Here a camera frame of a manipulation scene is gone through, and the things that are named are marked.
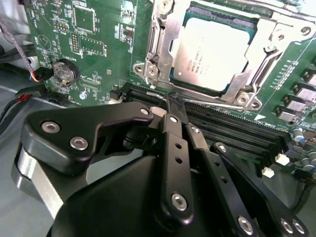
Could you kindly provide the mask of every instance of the screw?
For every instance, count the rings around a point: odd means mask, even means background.
[[[199,133],[199,129],[197,127],[192,126],[191,129],[195,132],[195,133]]]
[[[226,152],[226,148],[223,145],[220,145],[219,149],[221,149],[223,152]]]
[[[78,151],[84,151],[88,148],[88,142],[82,137],[74,137],[70,140],[70,146]]]
[[[155,72],[153,70],[149,70],[149,75],[151,75],[152,77],[155,75]]]
[[[296,220],[293,220],[293,225],[299,231],[299,233],[305,234],[303,227]]]
[[[145,114],[145,115],[148,115],[148,114],[149,114],[149,112],[148,112],[147,110],[145,110],[145,109],[140,109],[140,112],[142,112],[142,113]]]
[[[41,125],[41,128],[47,133],[57,133],[60,131],[60,126],[55,122],[44,122]]]
[[[86,98],[88,98],[88,96],[87,96],[87,94],[85,93],[85,91],[83,91],[83,92],[81,92],[81,93],[79,94],[79,98],[80,98],[81,100],[85,100]]]
[[[287,232],[289,232],[290,234],[293,233],[292,227],[284,219],[281,219],[281,224]]]
[[[181,194],[173,194],[171,196],[171,202],[179,211],[185,211],[188,208],[187,201]]]
[[[253,228],[246,218],[239,216],[238,222],[240,227],[246,232],[247,235],[251,236],[253,234]]]
[[[173,121],[173,122],[177,122],[178,121],[178,119],[176,119],[175,117],[172,117],[172,116],[170,117],[170,120]]]

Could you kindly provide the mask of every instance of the black wire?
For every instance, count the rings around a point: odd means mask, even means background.
[[[27,57],[34,57],[34,56],[36,56],[36,52],[35,51],[26,51],[25,55]],[[19,53],[13,54],[10,56],[6,56],[6,57],[0,57],[0,64],[14,62],[14,61],[19,60],[19,59],[22,59],[22,57]]]
[[[4,131],[9,127],[11,122],[14,120],[14,118],[18,115],[18,113],[23,109],[23,107],[28,103],[28,99],[24,101],[16,101],[16,103],[13,103],[13,101],[10,101],[8,105],[5,107],[7,108],[7,111],[12,108],[9,112],[4,111],[1,115],[1,122],[0,122],[0,136],[4,133]]]
[[[315,182],[307,182],[301,192],[300,197],[298,198],[297,202],[291,207],[291,211],[293,214],[297,215],[307,203],[310,195],[311,190],[316,187]]]
[[[1,113],[1,116],[0,116],[0,124],[4,118],[4,116],[6,115],[6,113],[8,113],[8,111],[10,110],[10,108],[12,106],[14,106],[16,103],[18,103],[18,101],[15,99],[15,100],[11,100],[6,106],[5,108],[3,109],[2,113]]]
[[[21,48],[23,49],[24,52],[26,52],[26,51],[35,51],[34,44],[23,45],[23,46],[21,46]],[[0,57],[11,56],[11,55],[14,55],[14,54],[17,54],[17,53],[19,53],[18,50],[16,48],[13,48],[13,49],[9,50],[8,52],[0,55]]]

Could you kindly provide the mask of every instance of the green circuit board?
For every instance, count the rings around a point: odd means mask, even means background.
[[[266,9],[237,3],[229,6],[265,16],[271,14]],[[149,88],[133,73],[132,65],[144,61],[152,7],[149,0],[32,0],[25,10],[40,65],[51,68],[57,59],[65,58],[80,71],[80,78],[70,87],[62,87],[54,78],[45,82],[46,87],[81,106],[106,104],[113,85],[130,82]],[[315,131],[315,104],[309,105],[294,124],[278,119],[275,114],[285,95],[293,94],[293,86],[304,83],[302,73],[315,68],[315,57],[315,37],[292,43],[258,94],[263,102],[260,110],[221,111],[276,129],[289,131],[295,126]]]

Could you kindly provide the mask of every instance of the metal cylinder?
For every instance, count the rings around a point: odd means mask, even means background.
[[[308,157],[311,159],[311,164],[316,166],[316,152],[309,153]]]
[[[292,134],[293,134],[294,141],[304,142],[305,138],[304,138],[303,130],[300,127],[293,129]]]
[[[303,170],[305,170],[305,171],[311,171],[315,168],[315,166],[312,165],[312,163],[311,163],[311,159],[309,159],[309,158],[302,159],[301,163],[302,163]]]

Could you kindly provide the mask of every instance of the black connector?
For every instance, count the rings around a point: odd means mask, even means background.
[[[45,86],[42,85],[36,85],[36,86],[31,86],[31,87],[26,87],[23,89],[20,89],[15,96],[17,98],[23,96],[23,95],[30,95],[32,97],[42,97],[44,93],[46,92]]]
[[[49,68],[38,68],[35,72],[35,77],[39,81],[48,80],[54,75],[54,71]]]

